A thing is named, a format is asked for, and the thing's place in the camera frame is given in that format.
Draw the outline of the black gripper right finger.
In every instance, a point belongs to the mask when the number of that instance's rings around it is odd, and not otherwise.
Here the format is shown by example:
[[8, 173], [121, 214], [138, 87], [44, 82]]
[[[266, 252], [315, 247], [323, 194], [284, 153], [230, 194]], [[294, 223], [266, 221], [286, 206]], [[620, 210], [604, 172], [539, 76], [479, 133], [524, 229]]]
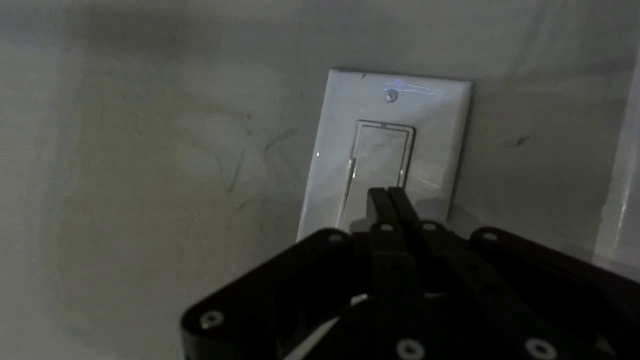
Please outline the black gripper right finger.
[[478, 354], [486, 360], [598, 360], [594, 346], [534, 311], [464, 239], [421, 221], [400, 188], [389, 188], [387, 196], [410, 250], [454, 299], [464, 302], [461, 320], [475, 321]]

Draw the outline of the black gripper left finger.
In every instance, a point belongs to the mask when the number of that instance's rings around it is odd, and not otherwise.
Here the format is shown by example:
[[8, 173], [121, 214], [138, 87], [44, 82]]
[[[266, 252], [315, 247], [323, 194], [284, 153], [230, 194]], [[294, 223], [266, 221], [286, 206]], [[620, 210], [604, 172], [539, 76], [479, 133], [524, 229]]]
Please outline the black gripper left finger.
[[420, 278], [387, 190], [368, 192], [366, 216], [371, 221], [368, 233], [369, 299], [380, 357], [423, 360], [425, 348], [416, 321], [421, 299]]

